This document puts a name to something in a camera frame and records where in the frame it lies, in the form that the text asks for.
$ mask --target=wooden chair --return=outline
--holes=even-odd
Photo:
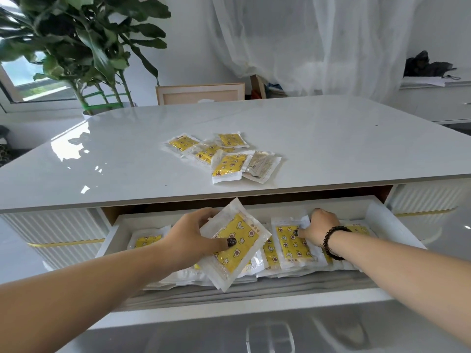
[[[245,83],[156,87],[159,105],[245,100]]]

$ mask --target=marble tabletop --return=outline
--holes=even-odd
[[[181,133],[241,131],[283,157],[265,184],[212,184],[162,151]],[[297,192],[471,177],[471,137],[385,105],[324,95],[119,109],[0,168],[0,213]]]

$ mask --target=black nail polish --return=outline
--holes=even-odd
[[[228,247],[233,247],[235,244],[237,244],[237,240],[235,238],[227,238]]]

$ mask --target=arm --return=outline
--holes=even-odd
[[[299,236],[322,246],[337,225],[335,214],[316,209]],[[471,263],[346,231],[332,234],[328,245],[392,297],[471,345]]]
[[[204,238],[199,231],[216,213],[205,208],[186,214],[148,247],[0,285],[2,351],[55,352],[150,282],[226,250],[227,239]]]

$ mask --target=forearm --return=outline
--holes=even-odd
[[[1,285],[0,346],[6,352],[55,352],[173,272],[169,255],[154,244]]]
[[[471,344],[469,262],[344,231],[332,235],[329,247],[391,296]]]

